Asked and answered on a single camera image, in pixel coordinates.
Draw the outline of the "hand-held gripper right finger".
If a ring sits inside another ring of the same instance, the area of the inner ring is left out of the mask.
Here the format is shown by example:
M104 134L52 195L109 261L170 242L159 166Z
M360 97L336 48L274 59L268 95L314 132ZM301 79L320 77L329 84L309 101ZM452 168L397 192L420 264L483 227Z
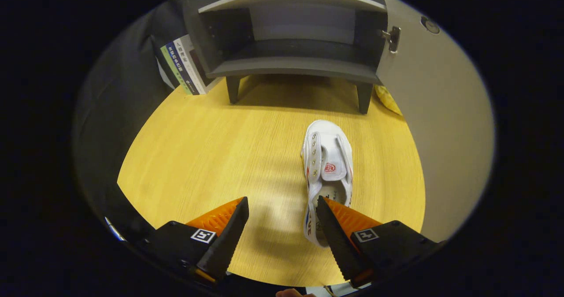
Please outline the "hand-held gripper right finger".
M381 223L324 197L317 215L342 276L355 289L399 275L445 245L397 219Z

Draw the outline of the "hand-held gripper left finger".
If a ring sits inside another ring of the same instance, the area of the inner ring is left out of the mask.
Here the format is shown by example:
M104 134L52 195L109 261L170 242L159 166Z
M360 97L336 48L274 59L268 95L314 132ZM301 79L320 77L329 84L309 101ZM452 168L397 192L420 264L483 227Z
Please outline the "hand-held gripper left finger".
M241 197L190 222L169 221L137 241L137 249L181 279L217 284L227 275L248 218L248 198Z

